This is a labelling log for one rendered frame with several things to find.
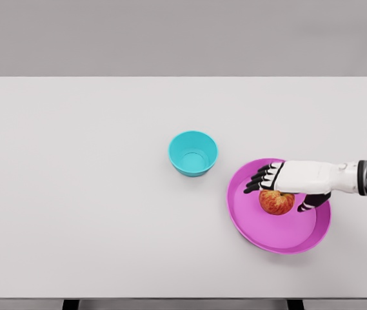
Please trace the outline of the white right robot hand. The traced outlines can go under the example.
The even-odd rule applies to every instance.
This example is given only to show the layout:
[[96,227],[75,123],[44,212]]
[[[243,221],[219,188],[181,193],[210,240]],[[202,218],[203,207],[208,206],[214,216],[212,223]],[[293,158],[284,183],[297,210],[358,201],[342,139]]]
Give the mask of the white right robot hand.
[[297,210],[309,211],[330,198],[337,171],[337,165],[318,161],[271,162],[250,178],[244,193],[263,190],[303,193],[305,199]]

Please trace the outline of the red yellow apple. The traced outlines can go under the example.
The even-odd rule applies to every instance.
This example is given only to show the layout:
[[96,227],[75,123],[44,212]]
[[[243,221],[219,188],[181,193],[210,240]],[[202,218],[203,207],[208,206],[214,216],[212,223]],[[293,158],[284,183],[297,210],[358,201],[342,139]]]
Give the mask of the red yellow apple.
[[268,214],[280,216],[292,210],[295,195],[281,191],[264,190],[259,193],[261,208]]

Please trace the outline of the pink plate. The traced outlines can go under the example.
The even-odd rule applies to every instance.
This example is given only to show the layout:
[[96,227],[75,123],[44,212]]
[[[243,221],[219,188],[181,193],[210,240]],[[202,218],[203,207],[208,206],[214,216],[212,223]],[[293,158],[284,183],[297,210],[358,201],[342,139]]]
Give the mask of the pink plate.
[[279,161],[261,158],[239,168],[228,184],[227,209],[236,229],[250,243],[272,253],[299,254],[314,248],[326,236],[332,217],[330,202],[311,211],[298,212],[305,195],[297,194],[292,210],[276,216],[261,208],[258,192],[243,193],[246,183],[259,168]]

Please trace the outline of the blue bowl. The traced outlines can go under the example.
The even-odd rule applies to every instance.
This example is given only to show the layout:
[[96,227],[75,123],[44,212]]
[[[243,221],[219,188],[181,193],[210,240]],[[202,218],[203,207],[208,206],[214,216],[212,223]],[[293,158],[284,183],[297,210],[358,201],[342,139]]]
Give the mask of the blue bowl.
[[218,159],[215,140],[204,132],[189,130],[176,135],[168,146],[168,157],[173,167],[187,177],[206,174]]

